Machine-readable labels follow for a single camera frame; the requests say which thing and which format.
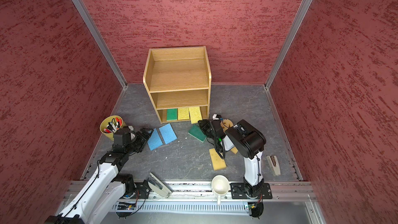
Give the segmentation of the dark green sponge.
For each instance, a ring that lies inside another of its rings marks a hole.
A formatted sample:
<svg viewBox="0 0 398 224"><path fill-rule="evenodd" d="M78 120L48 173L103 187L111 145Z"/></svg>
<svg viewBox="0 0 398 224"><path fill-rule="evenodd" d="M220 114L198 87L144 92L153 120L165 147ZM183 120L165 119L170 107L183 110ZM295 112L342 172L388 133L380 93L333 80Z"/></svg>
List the dark green sponge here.
<svg viewBox="0 0 398 224"><path fill-rule="evenodd" d="M191 127L188 134L194 137L195 139L201 141L202 143L204 143L204 141L207 138L206 135L203 133L203 131L200 129L200 127L195 124Z"/></svg>

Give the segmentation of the bright green sponge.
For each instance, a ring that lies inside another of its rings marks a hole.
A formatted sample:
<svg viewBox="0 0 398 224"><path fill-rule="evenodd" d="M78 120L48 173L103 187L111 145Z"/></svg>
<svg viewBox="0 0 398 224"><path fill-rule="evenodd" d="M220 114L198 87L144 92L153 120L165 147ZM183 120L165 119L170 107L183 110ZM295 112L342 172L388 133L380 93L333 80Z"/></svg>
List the bright green sponge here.
<svg viewBox="0 0 398 224"><path fill-rule="evenodd" d="M178 120L178 109L168 109L166 111L166 121L176 121Z"/></svg>

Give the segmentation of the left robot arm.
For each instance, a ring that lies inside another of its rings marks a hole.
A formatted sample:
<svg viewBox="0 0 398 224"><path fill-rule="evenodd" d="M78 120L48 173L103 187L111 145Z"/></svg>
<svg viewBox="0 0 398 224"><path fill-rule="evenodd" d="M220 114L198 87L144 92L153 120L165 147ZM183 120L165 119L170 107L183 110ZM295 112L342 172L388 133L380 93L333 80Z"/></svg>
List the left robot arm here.
<svg viewBox="0 0 398 224"><path fill-rule="evenodd" d="M135 132L123 127L114 133L112 150L97 161L97 168L83 189L57 216L49 216L46 224L99 224L121 198L147 200L150 190L136 186L133 175L121 174L129 157L143 151L154 130Z"/></svg>

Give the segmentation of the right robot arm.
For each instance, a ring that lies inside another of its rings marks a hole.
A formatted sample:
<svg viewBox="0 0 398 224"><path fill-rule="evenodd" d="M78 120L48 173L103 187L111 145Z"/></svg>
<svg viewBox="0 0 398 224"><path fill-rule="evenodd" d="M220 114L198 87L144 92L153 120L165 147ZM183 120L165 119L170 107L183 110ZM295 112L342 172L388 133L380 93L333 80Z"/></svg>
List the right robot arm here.
<svg viewBox="0 0 398 224"><path fill-rule="evenodd" d="M226 158L226 141L232 142L238 152L244 157L245 175L244 189L245 194L254 198L262 190L264 179L261 172L261 158L264 151L266 139L264 135L245 120L228 127L225 131L220 125L221 120L200 120L199 128L207 138L213 140L213 146L217 158Z"/></svg>

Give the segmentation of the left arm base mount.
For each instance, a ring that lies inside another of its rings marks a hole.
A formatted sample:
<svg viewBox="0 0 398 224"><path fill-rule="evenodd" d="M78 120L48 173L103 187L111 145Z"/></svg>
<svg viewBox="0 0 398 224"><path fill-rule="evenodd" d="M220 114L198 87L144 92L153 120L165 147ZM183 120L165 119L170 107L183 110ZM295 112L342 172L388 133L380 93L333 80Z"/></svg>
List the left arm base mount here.
<svg viewBox="0 0 398 224"><path fill-rule="evenodd" d="M125 194L122 197L124 199L148 199L150 192L151 189L147 180L142 183L131 181L125 185Z"/></svg>

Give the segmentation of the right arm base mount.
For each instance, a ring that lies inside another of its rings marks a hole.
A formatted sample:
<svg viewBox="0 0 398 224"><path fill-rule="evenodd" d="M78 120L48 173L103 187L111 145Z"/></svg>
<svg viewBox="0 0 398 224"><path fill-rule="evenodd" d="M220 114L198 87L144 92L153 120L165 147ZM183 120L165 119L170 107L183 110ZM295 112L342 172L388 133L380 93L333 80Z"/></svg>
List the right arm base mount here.
<svg viewBox="0 0 398 224"><path fill-rule="evenodd" d="M232 199L259 200L261 196L263 200L273 198L270 184L263 181L256 186L251 186L247 183L230 183L230 188Z"/></svg>

